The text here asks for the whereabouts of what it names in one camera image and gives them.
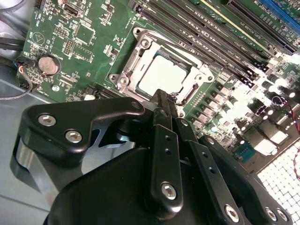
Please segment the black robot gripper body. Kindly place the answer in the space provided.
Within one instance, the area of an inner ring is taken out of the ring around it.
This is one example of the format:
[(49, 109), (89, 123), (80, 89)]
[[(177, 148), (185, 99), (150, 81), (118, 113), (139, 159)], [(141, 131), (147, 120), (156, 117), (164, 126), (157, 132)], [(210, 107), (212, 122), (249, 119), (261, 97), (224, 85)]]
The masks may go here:
[(155, 124), (134, 148), (68, 184), (47, 225), (169, 225), (184, 205), (179, 136)]

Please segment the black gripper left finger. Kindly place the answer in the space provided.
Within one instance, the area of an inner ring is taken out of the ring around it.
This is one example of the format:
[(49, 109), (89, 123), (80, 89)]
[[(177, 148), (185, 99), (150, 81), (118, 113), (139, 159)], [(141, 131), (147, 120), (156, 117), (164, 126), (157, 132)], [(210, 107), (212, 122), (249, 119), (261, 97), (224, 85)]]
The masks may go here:
[(153, 125), (173, 124), (176, 116), (174, 101), (162, 90), (144, 103), (117, 97), (31, 106), (22, 113), (17, 133), (15, 176), (37, 188), (51, 209), (63, 188), (87, 174), (83, 159), (95, 130), (104, 146), (132, 141), (134, 148), (148, 148)]

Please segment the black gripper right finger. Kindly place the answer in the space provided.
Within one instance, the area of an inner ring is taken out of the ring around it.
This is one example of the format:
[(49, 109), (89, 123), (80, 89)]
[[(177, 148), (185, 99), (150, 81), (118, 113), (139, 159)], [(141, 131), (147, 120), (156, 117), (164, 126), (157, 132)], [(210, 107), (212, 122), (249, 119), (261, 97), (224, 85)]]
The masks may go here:
[(214, 138), (197, 138), (183, 119), (179, 136), (184, 205), (171, 225), (290, 225), (293, 220)]

